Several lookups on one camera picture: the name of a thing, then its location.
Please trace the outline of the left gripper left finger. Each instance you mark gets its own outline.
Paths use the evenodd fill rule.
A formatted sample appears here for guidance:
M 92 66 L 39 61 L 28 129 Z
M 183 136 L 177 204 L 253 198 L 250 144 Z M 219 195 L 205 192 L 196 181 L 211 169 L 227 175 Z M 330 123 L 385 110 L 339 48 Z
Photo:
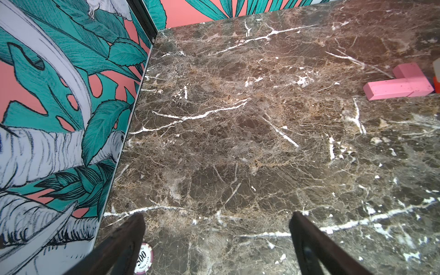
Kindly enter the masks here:
M 143 215 L 133 214 L 84 259 L 65 273 L 67 275 L 134 274 L 145 229 Z

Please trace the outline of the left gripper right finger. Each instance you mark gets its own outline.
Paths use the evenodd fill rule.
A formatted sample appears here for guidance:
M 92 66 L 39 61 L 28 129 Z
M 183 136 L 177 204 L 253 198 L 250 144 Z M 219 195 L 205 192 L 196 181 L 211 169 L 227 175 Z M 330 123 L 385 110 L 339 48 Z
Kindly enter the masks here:
M 303 275 L 369 275 L 371 272 L 347 254 L 300 212 L 293 212 L 289 230 Z

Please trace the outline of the pink block top pair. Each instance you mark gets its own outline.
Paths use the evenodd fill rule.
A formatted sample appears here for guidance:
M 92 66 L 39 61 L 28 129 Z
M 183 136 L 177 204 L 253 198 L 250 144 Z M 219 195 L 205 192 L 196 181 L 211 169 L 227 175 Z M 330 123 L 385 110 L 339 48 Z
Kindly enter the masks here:
M 425 76 L 417 63 L 400 64 L 393 69 L 393 74 L 397 79 L 412 79 Z
M 368 100 L 426 96 L 434 91 L 425 77 L 368 82 L 363 86 Z

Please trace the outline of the red block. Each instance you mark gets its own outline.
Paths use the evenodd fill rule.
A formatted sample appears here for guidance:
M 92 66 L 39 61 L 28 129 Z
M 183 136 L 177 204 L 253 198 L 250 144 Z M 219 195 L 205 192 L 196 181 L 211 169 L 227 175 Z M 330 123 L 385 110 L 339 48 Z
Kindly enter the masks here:
M 440 82 L 438 81 L 437 77 L 434 77 L 433 81 L 435 93 L 440 94 Z

